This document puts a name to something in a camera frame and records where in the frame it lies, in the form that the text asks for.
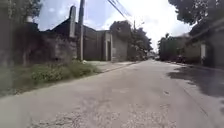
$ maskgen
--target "pole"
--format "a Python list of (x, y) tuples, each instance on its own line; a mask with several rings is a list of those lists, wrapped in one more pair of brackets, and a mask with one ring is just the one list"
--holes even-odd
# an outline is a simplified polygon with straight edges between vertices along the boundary
[(85, 0), (80, 1), (79, 21), (78, 21), (78, 60), (83, 60), (83, 17)]
[(136, 26), (135, 26), (135, 20), (134, 20), (134, 32), (135, 32), (135, 30), (136, 30)]

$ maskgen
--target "tree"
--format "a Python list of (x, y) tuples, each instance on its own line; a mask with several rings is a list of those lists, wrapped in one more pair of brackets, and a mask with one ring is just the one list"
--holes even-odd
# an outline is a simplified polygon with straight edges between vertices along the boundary
[(184, 37), (171, 37), (169, 34), (166, 34), (165, 37), (162, 37), (159, 41), (159, 56), (162, 61), (166, 60), (175, 60), (178, 56), (179, 49), (183, 46)]
[(14, 58), (23, 58), (23, 64), (26, 65), (28, 59), (27, 53), (30, 51), (31, 42), (29, 36), (33, 32), (33, 27), (27, 26), (27, 19), (39, 16), (42, 4), (41, 0), (1, 0), (0, 1), (0, 19), (1, 33), (5, 32), (9, 38), (1, 42), (1, 52), (10, 55), (5, 60), (6, 63), (15, 63)]
[(177, 19), (190, 25), (224, 16), (223, 0), (169, 0), (169, 3), (176, 7)]
[(1, 0), (0, 11), (14, 22), (26, 22), (27, 18), (39, 16), (40, 0)]
[(110, 30), (121, 40), (128, 42), (128, 60), (144, 60), (152, 50), (151, 39), (146, 36), (143, 28), (131, 29), (128, 21), (117, 21), (111, 25)]

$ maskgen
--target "street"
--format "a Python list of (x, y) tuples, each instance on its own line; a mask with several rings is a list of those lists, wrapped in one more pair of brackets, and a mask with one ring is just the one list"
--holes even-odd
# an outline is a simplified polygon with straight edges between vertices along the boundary
[(145, 61), (0, 99), (1, 128), (223, 128), (224, 73)]

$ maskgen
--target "bush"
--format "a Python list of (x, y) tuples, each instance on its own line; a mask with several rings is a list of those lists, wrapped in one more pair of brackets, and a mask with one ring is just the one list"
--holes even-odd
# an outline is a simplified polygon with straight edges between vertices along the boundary
[(45, 83), (53, 83), (71, 78), (99, 73), (99, 70), (90, 65), (74, 61), (69, 64), (49, 63), (31, 67), (13, 67), (0, 72), (0, 95), (17, 94), (36, 89)]

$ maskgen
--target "asphalt road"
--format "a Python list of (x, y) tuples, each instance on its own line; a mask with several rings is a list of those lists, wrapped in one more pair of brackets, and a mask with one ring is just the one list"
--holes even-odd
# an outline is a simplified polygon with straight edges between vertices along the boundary
[(1, 128), (223, 128), (224, 73), (146, 61), (0, 100)]

